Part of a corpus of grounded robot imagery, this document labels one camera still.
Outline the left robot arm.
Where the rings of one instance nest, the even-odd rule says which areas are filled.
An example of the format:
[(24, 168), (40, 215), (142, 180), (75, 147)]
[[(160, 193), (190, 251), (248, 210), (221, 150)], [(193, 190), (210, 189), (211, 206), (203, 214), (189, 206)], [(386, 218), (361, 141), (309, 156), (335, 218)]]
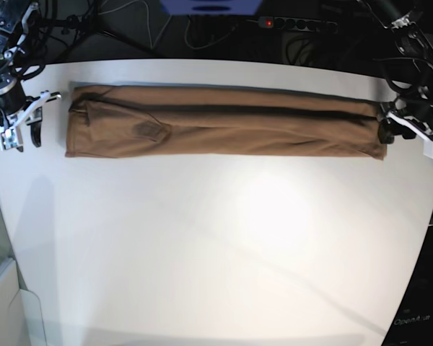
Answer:
[[(433, 145), (433, 35), (418, 25), (422, 11), (414, 1), (360, 1), (377, 22), (394, 37), (399, 56), (378, 58), (382, 74), (396, 98), (381, 105), (380, 141), (391, 143), (396, 136), (419, 137)], [(386, 62), (407, 61), (419, 72), (408, 87), (390, 77)]]

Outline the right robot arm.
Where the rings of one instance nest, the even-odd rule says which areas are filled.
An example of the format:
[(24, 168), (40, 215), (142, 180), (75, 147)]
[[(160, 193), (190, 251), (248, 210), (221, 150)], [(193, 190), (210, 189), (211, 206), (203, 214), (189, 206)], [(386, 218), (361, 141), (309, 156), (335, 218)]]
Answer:
[(43, 106), (61, 98), (59, 92), (27, 95), (23, 83), (45, 68), (45, 61), (30, 72), (33, 54), (48, 39), (40, 34), (43, 16), (38, 1), (0, 1), (0, 149), (24, 151), (21, 127), (30, 129), (35, 147), (41, 146)]

